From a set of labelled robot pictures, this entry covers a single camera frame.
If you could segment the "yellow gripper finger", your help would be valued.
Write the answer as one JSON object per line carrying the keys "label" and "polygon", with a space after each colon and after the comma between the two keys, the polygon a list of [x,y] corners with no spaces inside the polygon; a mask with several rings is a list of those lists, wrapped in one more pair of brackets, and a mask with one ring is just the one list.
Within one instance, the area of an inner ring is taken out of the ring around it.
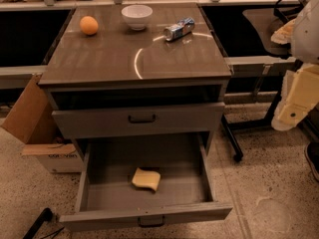
{"label": "yellow gripper finger", "polygon": [[290,20],[285,25],[283,25],[281,28],[276,30],[272,34],[270,40],[273,43],[276,43],[279,45],[289,44],[291,42],[294,25],[295,25],[295,19]]}
{"label": "yellow gripper finger", "polygon": [[287,71],[271,126],[285,131],[296,127],[319,104],[319,66],[304,64],[296,72]]}

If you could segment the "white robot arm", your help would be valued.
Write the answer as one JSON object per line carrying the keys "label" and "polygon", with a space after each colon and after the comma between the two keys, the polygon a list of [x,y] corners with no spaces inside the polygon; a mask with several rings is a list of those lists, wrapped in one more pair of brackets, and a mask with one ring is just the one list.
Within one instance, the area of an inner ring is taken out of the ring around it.
{"label": "white robot arm", "polygon": [[271,121],[276,130],[290,130],[319,104],[319,0],[310,0],[295,19],[274,32],[271,41],[290,44],[291,55],[303,63],[295,73],[286,73]]}

